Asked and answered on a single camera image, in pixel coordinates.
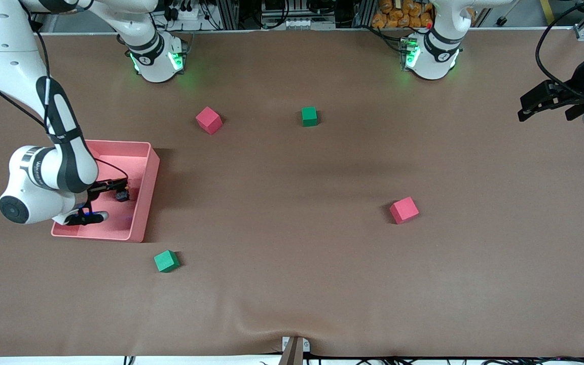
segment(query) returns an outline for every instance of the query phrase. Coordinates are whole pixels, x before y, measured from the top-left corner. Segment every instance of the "pink bin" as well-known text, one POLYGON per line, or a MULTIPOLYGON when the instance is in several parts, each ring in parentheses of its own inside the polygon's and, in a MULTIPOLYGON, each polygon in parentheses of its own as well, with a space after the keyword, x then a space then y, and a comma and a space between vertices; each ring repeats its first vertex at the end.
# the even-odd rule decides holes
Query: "pink bin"
MULTIPOLYGON (((148 142, 88 140, 86 143, 94 157, 128 174, 130 200, 120 203, 116 201, 114 192, 104 192, 91 202, 91 207, 94 211, 105 210, 109 213, 105 222, 87 226, 54 223, 51 235, 84 240, 142 242, 155 191, 159 157, 148 142)), ((123 177, 120 171, 106 164, 99 162, 98 168, 98 180, 123 177)))

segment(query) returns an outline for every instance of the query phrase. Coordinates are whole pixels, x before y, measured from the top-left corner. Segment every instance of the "green cube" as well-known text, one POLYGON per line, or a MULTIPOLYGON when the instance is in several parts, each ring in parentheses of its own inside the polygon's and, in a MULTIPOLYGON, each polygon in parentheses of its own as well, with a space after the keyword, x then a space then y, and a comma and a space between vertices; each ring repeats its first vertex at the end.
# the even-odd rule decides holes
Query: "green cube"
POLYGON ((301 119, 304 127, 314 127, 317 125, 317 109, 314 106, 301 108, 301 119))
POLYGON ((166 250, 155 256, 155 264, 160 272, 167 273, 179 267, 179 260, 174 252, 166 250))

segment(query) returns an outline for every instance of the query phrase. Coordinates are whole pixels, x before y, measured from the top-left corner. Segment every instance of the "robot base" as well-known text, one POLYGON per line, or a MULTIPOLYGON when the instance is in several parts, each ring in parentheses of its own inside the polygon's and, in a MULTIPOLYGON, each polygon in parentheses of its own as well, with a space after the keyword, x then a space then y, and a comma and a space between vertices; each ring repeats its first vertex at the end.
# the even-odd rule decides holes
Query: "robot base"
POLYGON ((160 32, 160 35, 164 38, 164 51, 154 60, 153 64, 143 64, 141 56, 137 60, 130 53, 137 74, 151 83, 163 83, 176 74, 183 74, 186 64, 188 44, 168 32, 160 32))
POLYGON ((444 58, 445 61, 436 60, 435 56, 426 50, 425 35, 414 33, 401 45, 407 50, 406 55, 401 55, 403 69, 412 70, 417 76, 426 80, 438 80, 454 67, 456 57, 459 55, 457 50, 454 55, 448 53, 439 55, 438 58, 444 58))

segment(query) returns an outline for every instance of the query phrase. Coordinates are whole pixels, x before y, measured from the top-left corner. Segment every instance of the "brown tabletop surface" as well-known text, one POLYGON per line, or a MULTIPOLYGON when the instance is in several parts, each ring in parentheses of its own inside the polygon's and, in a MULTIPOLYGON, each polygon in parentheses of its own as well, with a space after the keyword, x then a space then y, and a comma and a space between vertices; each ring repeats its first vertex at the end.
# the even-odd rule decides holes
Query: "brown tabletop surface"
MULTIPOLYGON (((86 138, 149 141, 161 165, 144 243, 0 214, 0 355, 269 353, 301 335, 331 356, 584 356, 584 125, 516 114, 544 80, 539 37, 470 32, 430 82, 368 32, 199 35, 160 85, 111 35, 46 37, 86 138), (392 224, 407 196, 419 217, 392 224), (158 273, 165 249, 185 265, 158 273)), ((565 79, 584 43, 556 30, 542 59, 565 79)), ((0 99, 0 194, 26 144, 49 142, 0 99)))

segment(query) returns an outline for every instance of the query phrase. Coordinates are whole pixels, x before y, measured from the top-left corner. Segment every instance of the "yellow strip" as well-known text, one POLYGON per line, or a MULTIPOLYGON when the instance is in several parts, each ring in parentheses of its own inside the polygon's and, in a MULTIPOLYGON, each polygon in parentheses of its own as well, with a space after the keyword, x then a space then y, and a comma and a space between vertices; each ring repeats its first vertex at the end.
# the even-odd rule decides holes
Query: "yellow strip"
POLYGON ((554 12, 551 11, 551 5, 549 0, 540 0, 540 5, 542 5, 542 11, 544 12, 544 17, 546 18, 546 23, 551 24, 554 22, 554 12))

